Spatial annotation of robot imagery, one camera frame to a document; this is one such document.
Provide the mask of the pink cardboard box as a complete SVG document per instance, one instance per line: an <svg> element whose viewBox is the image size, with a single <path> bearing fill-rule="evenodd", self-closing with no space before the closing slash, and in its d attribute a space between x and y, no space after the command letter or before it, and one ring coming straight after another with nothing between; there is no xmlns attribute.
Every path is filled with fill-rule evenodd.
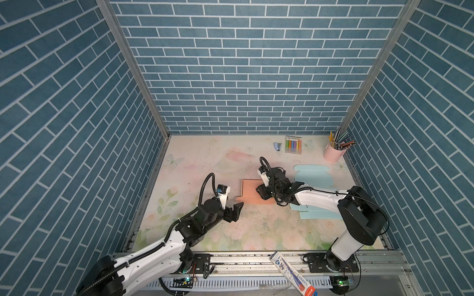
<svg viewBox="0 0 474 296"><path fill-rule="evenodd" d="M262 180L243 179L241 183L241 196L236 198L236 202L244 202L245 205L274 205L273 198L264 200L257 192L257 187L263 185Z"/></svg>

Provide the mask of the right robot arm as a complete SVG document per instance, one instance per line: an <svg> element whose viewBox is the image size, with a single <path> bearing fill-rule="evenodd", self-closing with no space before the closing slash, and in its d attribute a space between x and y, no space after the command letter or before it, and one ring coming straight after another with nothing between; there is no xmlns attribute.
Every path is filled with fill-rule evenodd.
<svg viewBox="0 0 474 296"><path fill-rule="evenodd" d="M377 237L390 228L386 212L363 188L353 186L347 191L329 191L291 182L281 167L270 166L264 157L259 161L258 173L263 184L256 191L263 200L273 199L281 207L312 206L340 214L345 229L324 256L329 270L338 272L345 268L360 248L373 245Z"/></svg>

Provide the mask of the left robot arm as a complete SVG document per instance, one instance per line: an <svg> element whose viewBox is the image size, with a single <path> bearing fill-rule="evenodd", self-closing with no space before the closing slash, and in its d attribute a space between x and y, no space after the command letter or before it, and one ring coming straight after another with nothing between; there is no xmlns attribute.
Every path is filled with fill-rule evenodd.
<svg viewBox="0 0 474 296"><path fill-rule="evenodd" d="M78 296L131 296L150 282L188 270L193 264L191 247L222 221L237 222L242 202L227 206L228 187L216 185L214 173L204 180L212 185L212 197L203 199L201 187L194 210L174 221L166 235L155 243L118 259L99 259L76 289Z"/></svg>

